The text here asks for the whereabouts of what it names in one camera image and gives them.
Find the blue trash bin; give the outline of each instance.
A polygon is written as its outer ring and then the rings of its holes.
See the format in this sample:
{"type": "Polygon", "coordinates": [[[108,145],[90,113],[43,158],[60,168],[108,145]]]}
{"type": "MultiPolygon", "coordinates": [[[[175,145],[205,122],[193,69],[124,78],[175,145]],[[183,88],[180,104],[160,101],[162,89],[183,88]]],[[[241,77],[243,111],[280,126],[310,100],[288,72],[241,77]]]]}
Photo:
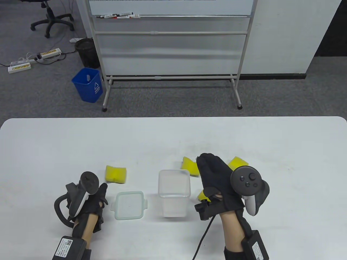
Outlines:
{"type": "Polygon", "coordinates": [[[79,96],[85,102],[95,103],[102,95],[102,85],[98,70],[83,68],[72,79],[79,96]]]}

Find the controller button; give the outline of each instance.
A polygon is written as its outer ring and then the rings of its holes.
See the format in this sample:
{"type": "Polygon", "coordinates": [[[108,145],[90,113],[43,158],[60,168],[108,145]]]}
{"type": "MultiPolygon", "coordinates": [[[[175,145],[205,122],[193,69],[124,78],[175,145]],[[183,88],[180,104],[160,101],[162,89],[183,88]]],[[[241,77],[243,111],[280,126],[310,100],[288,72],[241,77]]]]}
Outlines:
{"type": "Polygon", "coordinates": [[[250,173],[250,174],[249,174],[249,179],[252,180],[252,181],[254,181],[254,180],[256,179],[255,173],[250,173]]]}

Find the black battery pack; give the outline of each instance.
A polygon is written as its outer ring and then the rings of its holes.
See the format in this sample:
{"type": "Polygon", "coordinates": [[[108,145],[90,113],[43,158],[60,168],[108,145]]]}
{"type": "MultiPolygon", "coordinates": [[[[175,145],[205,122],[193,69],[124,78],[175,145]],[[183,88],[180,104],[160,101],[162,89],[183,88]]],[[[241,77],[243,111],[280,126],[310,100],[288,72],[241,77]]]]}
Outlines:
{"type": "Polygon", "coordinates": [[[258,230],[252,230],[251,237],[245,237],[241,241],[243,251],[247,260],[269,260],[264,243],[260,237],[258,230]]]}
{"type": "Polygon", "coordinates": [[[52,260],[81,260],[87,242],[70,236],[63,236],[52,260]]]}

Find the yellow sponge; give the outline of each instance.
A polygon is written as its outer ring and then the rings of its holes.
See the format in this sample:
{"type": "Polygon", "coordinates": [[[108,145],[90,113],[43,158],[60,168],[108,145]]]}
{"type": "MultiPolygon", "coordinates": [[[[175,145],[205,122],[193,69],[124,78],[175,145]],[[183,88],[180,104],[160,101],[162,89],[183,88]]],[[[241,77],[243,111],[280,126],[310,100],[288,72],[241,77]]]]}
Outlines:
{"type": "Polygon", "coordinates": [[[183,163],[182,163],[181,169],[189,171],[191,176],[200,175],[196,162],[193,162],[191,159],[187,157],[183,157],[183,163]]]}
{"type": "Polygon", "coordinates": [[[106,165],[106,175],[105,180],[116,183],[125,183],[127,177],[126,168],[116,168],[109,165],[106,165]]]}
{"type": "Polygon", "coordinates": [[[247,165],[248,165],[248,162],[245,162],[244,160],[236,156],[228,164],[230,169],[232,169],[233,171],[240,166],[247,166],[247,165]]]}
{"type": "Polygon", "coordinates": [[[210,199],[209,199],[208,197],[205,196],[203,190],[200,192],[200,194],[198,195],[197,199],[198,199],[199,201],[207,200],[207,201],[211,202],[210,199]]]}

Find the white wall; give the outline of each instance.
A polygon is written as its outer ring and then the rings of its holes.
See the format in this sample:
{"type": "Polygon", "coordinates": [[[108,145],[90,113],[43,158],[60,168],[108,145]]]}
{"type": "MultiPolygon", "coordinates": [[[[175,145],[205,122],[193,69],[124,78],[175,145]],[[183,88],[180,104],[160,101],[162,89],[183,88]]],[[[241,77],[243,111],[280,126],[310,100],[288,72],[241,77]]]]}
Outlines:
{"type": "MultiPolygon", "coordinates": [[[[85,0],[77,0],[89,33],[85,0]]],[[[243,74],[305,73],[341,0],[259,0],[243,74]]],[[[240,30],[239,19],[97,20],[100,30],[240,30]]],[[[235,73],[242,36],[102,36],[106,74],[235,73]]]]}
{"type": "Polygon", "coordinates": [[[259,0],[242,73],[305,73],[340,2],[259,0]]]}

